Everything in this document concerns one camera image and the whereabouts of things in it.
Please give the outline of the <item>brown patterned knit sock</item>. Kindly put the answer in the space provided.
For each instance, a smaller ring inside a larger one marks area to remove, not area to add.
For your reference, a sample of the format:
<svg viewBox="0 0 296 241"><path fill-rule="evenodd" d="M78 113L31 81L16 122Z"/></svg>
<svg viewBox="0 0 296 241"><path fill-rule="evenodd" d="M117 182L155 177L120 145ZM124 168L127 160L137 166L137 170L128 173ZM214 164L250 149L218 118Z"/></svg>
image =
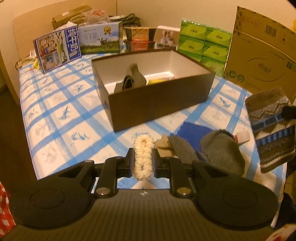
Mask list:
<svg viewBox="0 0 296 241"><path fill-rule="evenodd" d="M291 106L284 91L277 87L256 93L245 100L255 139L261 173L268 173L295 157L295 121L282 116Z"/></svg>

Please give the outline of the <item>cream fluffy scrunchie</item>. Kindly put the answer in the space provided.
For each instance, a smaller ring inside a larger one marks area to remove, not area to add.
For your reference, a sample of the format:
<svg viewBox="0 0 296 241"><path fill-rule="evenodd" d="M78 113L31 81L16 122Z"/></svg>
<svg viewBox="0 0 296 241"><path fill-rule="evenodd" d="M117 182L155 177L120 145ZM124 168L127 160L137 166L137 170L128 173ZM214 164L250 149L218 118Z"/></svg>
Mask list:
<svg viewBox="0 0 296 241"><path fill-rule="evenodd" d="M148 134L139 135L133 144L135 160L133 176L138 181L147 181L152 175L152 149L154 140Z"/></svg>

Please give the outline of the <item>blue grey fleece glove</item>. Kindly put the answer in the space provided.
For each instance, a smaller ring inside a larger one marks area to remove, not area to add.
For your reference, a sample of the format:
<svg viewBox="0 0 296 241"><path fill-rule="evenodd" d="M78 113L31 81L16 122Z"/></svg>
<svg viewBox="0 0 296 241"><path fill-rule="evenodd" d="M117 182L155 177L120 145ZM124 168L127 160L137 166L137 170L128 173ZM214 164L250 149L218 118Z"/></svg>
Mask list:
<svg viewBox="0 0 296 241"><path fill-rule="evenodd" d="M183 163L204 161L238 176L244 175L245 160L234 136L226 130L185 122L178 134L171 134L168 139Z"/></svg>

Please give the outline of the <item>beige thin sock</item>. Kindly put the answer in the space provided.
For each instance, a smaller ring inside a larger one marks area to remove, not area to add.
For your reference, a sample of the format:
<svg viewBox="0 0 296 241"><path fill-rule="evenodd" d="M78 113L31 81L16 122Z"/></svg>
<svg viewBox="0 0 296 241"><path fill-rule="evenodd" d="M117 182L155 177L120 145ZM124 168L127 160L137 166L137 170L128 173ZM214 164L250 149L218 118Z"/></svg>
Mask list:
<svg viewBox="0 0 296 241"><path fill-rule="evenodd" d="M175 151L172 148L167 135L162 135L160 139L156 140L154 146L161 157L175 156Z"/></svg>

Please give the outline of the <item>white paper sachet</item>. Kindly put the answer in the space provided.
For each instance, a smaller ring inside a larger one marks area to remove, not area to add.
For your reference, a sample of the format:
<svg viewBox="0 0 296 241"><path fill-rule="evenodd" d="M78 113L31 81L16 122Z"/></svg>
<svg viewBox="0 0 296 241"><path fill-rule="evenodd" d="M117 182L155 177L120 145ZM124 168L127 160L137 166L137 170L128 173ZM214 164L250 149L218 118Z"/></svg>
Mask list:
<svg viewBox="0 0 296 241"><path fill-rule="evenodd" d="M250 134L248 131L237 132L233 137L238 146L250 141Z"/></svg>

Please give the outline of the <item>grey knit sock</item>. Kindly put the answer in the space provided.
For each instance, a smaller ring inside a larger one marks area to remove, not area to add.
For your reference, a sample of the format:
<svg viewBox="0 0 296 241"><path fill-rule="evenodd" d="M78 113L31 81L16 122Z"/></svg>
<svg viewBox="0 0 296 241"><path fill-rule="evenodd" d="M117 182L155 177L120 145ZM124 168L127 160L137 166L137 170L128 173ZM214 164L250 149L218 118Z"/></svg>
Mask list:
<svg viewBox="0 0 296 241"><path fill-rule="evenodd" d="M114 93L118 93L130 88L144 87L146 86L146 84L147 80L140 73L138 65L136 63L133 63L127 68L124 80L116 84Z"/></svg>

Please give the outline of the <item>yellow green sponge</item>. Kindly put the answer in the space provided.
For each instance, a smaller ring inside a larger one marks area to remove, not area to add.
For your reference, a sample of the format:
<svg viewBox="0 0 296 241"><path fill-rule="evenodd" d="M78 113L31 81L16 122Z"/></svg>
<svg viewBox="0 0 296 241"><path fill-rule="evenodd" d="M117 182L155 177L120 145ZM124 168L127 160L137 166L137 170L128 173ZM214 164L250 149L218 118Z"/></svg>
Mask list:
<svg viewBox="0 0 296 241"><path fill-rule="evenodd" d="M158 79L150 79L148 81L147 85L152 85L152 84L157 84L157 83L162 83L162 82L166 82L172 80L172 78L158 78Z"/></svg>

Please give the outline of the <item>large brown cardboard box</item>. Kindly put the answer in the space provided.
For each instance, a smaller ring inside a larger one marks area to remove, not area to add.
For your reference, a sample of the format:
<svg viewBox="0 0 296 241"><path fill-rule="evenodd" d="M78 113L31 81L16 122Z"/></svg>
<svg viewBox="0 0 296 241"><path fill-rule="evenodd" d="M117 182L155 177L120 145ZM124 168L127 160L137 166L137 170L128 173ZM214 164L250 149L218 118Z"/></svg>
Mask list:
<svg viewBox="0 0 296 241"><path fill-rule="evenodd" d="M251 93L281 87L295 100L295 33L238 7L223 77Z"/></svg>

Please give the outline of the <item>blue checkered bed sheet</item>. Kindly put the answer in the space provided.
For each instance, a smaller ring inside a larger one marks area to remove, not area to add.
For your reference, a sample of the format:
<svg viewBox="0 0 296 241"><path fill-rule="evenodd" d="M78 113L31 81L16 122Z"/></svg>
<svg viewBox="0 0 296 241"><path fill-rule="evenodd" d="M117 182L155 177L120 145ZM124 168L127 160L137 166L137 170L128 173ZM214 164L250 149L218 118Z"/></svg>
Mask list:
<svg viewBox="0 0 296 241"><path fill-rule="evenodd" d="M85 55L46 74L32 64L19 71L25 133L37 178L92 159L123 156L141 134L154 140L177 134L188 122L232 134L251 131L244 104L250 93L215 74L205 102L115 132L98 95L91 60Z"/></svg>

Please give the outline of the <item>yellow plastic bag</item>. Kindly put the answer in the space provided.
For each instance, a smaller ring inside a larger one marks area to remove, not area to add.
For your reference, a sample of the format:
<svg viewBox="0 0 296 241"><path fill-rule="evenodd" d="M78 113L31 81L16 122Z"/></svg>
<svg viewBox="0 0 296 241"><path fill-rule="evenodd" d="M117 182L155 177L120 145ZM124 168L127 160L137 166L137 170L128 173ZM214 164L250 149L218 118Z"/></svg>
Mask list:
<svg viewBox="0 0 296 241"><path fill-rule="evenodd" d="M296 33L296 19L293 20L291 30Z"/></svg>

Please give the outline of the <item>green tissue pack bundle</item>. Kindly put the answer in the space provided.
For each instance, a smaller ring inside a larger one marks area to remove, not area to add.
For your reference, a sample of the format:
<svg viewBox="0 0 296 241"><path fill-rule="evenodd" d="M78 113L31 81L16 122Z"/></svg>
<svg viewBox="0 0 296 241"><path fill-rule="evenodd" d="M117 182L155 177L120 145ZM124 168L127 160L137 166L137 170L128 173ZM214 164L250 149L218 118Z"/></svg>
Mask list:
<svg viewBox="0 0 296 241"><path fill-rule="evenodd" d="M189 20L181 20L178 51L223 76L232 33Z"/></svg>

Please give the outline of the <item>dark brown open box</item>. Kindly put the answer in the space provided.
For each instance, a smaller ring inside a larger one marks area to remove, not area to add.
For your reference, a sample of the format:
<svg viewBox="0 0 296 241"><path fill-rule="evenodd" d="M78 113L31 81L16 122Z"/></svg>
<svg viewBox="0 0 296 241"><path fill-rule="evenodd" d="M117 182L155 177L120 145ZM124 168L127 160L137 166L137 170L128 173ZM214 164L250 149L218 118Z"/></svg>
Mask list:
<svg viewBox="0 0 296 241"><path fill-rule="evenodd" d="M215 77L211 69L175 50L110 55L92 59L91 64L98 95L115 132L205 102ZM132 64L152 79L165 72L174 78L112 93Z"/></svg>

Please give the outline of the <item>red checkered cloth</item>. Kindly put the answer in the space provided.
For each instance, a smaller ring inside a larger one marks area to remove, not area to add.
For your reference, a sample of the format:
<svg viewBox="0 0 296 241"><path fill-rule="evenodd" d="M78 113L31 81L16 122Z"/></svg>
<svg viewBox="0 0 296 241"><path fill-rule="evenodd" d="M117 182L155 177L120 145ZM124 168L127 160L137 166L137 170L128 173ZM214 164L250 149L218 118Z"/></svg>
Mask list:
<svg viewBox="0 0 296 241"><path fill-rule="evenodd" d="M15 227L16 223L9 209L9 197L0 182L0 237L5 236Z"/></svg>

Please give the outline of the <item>lower red noodle bowl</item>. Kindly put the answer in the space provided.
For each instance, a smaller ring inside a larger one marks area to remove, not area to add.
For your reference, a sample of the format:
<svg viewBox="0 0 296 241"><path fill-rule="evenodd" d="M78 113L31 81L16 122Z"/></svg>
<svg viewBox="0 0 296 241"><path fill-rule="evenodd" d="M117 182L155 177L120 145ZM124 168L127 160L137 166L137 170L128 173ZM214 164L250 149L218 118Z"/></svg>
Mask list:
<svg viewBox="0 0 296 241"><path fill-rule="evenodd" d="M154 49L155 41L129 41L124 40L128 52L147 51Z"/></svg>

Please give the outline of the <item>cow picture milk box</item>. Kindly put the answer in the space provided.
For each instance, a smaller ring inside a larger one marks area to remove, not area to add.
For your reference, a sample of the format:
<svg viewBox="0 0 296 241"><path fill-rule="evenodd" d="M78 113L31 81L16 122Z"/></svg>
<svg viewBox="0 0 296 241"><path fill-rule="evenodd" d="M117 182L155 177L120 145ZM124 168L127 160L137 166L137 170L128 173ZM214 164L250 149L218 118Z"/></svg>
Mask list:
<svg viewBox="0 0 296 241"><path fill-rule="evenodd" d="M123 49L122 21L80 25L78 38L82 55L120 53Z"/></svg>

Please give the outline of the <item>blue cartoon milk carton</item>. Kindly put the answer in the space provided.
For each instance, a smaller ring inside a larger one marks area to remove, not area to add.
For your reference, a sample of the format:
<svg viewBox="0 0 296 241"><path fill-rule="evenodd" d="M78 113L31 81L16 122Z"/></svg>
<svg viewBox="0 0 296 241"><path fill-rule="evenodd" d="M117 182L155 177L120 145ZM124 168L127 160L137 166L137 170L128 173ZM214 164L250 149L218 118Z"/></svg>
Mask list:
<svg viewBox="0 0 296 241"><path fill-rule="evenodd" d="M44 74L82 57L76 25L39 37L33 44Z"/></svg>

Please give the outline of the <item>upper instant noodle bowl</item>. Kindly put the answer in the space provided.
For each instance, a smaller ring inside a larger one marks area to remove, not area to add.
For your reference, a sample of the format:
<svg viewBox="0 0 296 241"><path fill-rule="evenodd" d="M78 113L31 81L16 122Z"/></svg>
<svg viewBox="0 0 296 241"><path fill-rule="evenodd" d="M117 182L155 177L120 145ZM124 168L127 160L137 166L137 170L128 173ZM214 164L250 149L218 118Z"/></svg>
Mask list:
<svg viewBox="0 0 296 241"><path fill-rule="evenodd" d="M149 27L125 27L124 30L128 41L151 42L156 33L156 28Z"/></svg>

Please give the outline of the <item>white humidifier product box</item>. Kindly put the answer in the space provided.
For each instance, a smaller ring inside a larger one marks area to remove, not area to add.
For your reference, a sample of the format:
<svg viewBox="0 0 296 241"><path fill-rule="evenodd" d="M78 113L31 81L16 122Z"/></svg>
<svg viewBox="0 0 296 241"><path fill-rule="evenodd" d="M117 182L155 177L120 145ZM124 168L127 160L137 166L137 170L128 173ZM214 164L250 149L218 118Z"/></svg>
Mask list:
<svg viewBox="0 0 296 241"><path fill-rule="evenodd" d="M154 48L176 50L179 37L180 28L159 25L154 36Z"/></svg>

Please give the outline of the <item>clear plastic bag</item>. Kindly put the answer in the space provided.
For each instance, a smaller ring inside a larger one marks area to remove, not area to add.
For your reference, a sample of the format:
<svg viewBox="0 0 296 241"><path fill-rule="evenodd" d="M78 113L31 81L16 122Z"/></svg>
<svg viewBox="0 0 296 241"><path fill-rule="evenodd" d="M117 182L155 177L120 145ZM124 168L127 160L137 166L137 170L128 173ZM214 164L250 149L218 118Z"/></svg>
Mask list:
<svg viewBox="0 0 296 241"><path fill-rule="evenodd" d="M101 10L88 10L79 15L84 24L97 24L110 22L109 15Z"/></svg>

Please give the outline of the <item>flat brown cardboard box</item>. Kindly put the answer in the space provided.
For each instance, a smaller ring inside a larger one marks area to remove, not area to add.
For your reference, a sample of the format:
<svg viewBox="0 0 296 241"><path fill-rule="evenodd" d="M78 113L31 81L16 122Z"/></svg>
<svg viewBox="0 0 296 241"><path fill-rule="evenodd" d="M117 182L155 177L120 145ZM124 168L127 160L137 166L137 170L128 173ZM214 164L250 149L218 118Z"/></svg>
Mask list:
<svg viewBox="0 0 296 241"><path fill-rule="evenodd" d="M70 21L71 18L91 9L92 7L89 5L82 5L53 17L51 21L53 29L55 30L58 27L67 24L67 22Z"/></svg>

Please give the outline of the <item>wooden headboard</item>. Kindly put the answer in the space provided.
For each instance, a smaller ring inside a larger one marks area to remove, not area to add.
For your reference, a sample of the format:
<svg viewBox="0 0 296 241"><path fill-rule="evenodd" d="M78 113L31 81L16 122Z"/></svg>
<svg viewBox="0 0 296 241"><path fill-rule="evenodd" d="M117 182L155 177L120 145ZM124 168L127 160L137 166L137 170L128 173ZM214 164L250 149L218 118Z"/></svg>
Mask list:
<svg viewBox="0 0 296 241"><path fill-rule="evenodd" d="M92 9L104 10L110 15L115 15L116 1L37 1L43 6L27 11L12 20L18 58L22 59L29 55L34 48L33 40L54 30L52 18L67 10L89 5Z"/></svg>

